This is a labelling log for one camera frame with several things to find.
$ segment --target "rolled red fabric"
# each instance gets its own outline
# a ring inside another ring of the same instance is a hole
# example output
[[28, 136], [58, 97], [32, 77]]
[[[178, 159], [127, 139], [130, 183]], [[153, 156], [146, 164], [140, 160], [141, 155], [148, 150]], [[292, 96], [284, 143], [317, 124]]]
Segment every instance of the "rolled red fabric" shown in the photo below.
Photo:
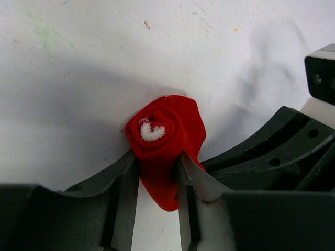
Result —
[[206, 138], [197, 103], [190, 98], [160, 97], [139, 111], [125, 133], [140, 161], [141, 180], [153, 200], [164, 210], [178, 209], [174, 163], [182, 150], [197, 160]]

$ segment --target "white fluffy lining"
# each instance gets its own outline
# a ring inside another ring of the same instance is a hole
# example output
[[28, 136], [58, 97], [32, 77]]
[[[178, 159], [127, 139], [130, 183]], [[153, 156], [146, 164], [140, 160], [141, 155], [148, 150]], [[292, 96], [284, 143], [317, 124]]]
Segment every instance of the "white fluffy lining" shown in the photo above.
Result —
[[152, 130], [151, 123], [147, 122], [148, 120], [142, 119], [142, 121], [145, 121], [141, 126], [141, 136], [144, 141], [155, 141], [165, 135], [165, 127], [154, 127]]

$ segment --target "tabletop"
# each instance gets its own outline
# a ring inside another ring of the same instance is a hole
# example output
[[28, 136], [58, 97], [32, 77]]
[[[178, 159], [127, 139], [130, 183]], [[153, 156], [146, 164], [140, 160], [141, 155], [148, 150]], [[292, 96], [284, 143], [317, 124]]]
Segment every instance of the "tabletop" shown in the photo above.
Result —
[[[125, 123], [197, 101], [201, 161], [307, 101], [304, 57], [335, 42], [332, 0], [2, 0], [0, 182], [60, 190], [129, 149]], [[143, 186], [133, 250], [179, 251], [178, 212]]]

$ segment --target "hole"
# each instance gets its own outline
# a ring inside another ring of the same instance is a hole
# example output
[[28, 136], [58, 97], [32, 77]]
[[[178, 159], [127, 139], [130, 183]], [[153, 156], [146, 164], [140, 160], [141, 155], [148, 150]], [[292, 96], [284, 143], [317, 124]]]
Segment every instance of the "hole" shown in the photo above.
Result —
[[279, 158], [273, 158], [269, 160], [268, 164], [270, 166], [279, 166], [281, 164], [281, 160]]
[[318, 129], [312, 129], [308, 132], [308, 136], [313, 139], [316, 138], [319, 135]]
[[321, 79], [320, 75], [318, 75], [318, 74], [313, 74], [312, 79], [313, 79], [313, 82], [317, 85], [320, 85], [321, 82], [322, 82], [322, 79]]
[[84, 190], [85, 187], [81, 186], [81, 185], [73, 185], [71, 187], [69, 187], [65, 192], [77, 192], [77, 191], [81, 191]]
[[332, 88], [333, 90], [335, 90], [335, 78], [332, 78], [329, 81], [329, 86], [330, 86], [330, 88]]

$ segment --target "red cloth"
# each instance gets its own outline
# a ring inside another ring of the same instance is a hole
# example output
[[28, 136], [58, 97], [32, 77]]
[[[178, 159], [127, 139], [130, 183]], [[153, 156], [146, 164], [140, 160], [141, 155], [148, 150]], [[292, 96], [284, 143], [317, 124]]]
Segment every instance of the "red cloth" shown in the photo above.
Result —
[[[145, 141], [143, 123], [165, 127], [162, 138]], [[153, 200], [164, 210], [178, 209], [176, 170], [174, 163], [182, 150], [202, 169], [197, 160], [206, 138], [204, 123], [197, 103], [187, 97], [160, 97], [139, 111], [126, 125], [125, 133], [141, 165], [141, 180]]]

